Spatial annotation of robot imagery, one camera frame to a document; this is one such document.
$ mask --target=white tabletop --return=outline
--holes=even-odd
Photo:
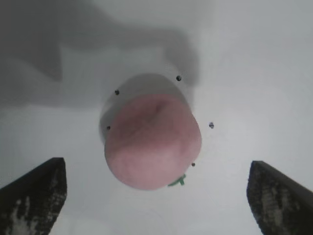
[[[313,1],[17,2],[0,3],[0,187],[64,157],[52,235],[260,235],[252,160],[313,189]],[[199,123],[183,187],[135,190],[106,165],[101,115],[144,73],[172,81]]]

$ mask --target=white background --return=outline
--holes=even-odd
[[[252,160],[313,189],[312,12],[311,0],[1,1],[0,187],[64,157],[52,235],[260,235]],[[143,73],[182,89],[201,128],[183,187],[135,190],[106,165],[101,115]]]

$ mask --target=pink object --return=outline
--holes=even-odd
[[[181,177],[200,149],[201,134],[190,108],[171,95],[149,94],[117,114],[105,157],[118,180],[152,190]]]

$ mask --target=dark dot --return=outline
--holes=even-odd
[[[214,123],[210,122],[209,127],[210,127],[211,129],[213,129],[213,128],[214,128]]]

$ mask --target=white surface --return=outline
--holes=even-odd
[[[18,2],[0,3],[0,187],[64,157],[52,235],[260,235],[252,160],[313,189],[311,0]],[[128,188],[104,159],[103,106],[146,72],[188,87],[203,147],[183,187]]]

